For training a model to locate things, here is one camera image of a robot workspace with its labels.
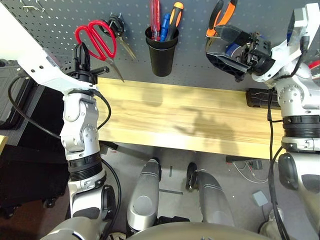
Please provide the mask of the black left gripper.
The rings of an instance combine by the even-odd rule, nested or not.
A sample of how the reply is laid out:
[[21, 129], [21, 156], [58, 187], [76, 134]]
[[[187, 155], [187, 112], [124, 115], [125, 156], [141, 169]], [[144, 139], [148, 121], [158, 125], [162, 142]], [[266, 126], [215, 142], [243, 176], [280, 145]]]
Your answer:
[[91, 85], [98, 84], [98, 76], [109, 73], [110, 69], [107, 66], [102, 66], [91, 70], [90, 53], [83, 42], [75, 46], [73, 51], [74, 69], [67, 73], [68, 76]]

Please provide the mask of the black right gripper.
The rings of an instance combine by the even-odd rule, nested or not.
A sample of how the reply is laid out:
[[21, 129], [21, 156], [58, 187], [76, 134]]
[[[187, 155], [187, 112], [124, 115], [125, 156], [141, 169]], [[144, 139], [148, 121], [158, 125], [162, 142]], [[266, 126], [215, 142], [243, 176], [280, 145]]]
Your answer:
[[237, 57], [239, 62], [225, 53], [206, 52], [205, 56], [215, 68], [241, 77], [247, 72], [261, 76], [272, 67], [271, 42], [258, 32], [247, 33], [232, 25], [217, 25], [214, 30], [222, 40], [242, 47]]

